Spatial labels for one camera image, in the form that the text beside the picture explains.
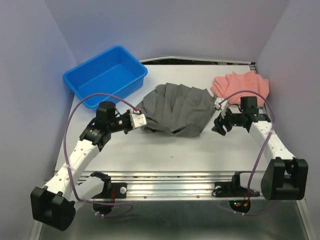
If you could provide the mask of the grey skirt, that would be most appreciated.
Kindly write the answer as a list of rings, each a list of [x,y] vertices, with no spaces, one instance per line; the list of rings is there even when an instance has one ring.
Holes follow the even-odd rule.
[[[183,84],[160,84],[136,106],[146,117],[147,133],[197,138],[213,117],[216,97]]]

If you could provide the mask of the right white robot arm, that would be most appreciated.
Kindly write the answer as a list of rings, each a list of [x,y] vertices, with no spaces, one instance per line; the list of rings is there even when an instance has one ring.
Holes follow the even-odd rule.
[[[243,127],[260,146],[250,172],[236,172],[230,182],[231,192],[247,198],[255,193],[266,200],[301,200],[305,196],[309,166],[305,159],[296,158],[275,132],[275,124],[267,114],[260,113],[258,99],[240,99],[239,112],[234,113],[225,99],[218,98],[219,111],[212,131],[225,136],[234,127]]]

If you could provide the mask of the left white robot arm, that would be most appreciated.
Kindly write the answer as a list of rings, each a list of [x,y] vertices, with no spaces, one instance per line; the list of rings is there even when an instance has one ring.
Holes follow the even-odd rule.
[[[131,107],[121,114],[112,101],[102,101],[95,117],[88,123],[71,154],[65,154],[65,163],[43,187],[35,187],[30,194],[34,220],[57,230],[65,231],[76,212],[91,204],[96,215],[111,218],[116,197],[125,198],[120,189],[125,183],[112,184],[111,177],[100,171],[90,174],[88,180],[77,181],[89,163],[102,151],[117,132],[128,132],[146,125],[142,111]]]

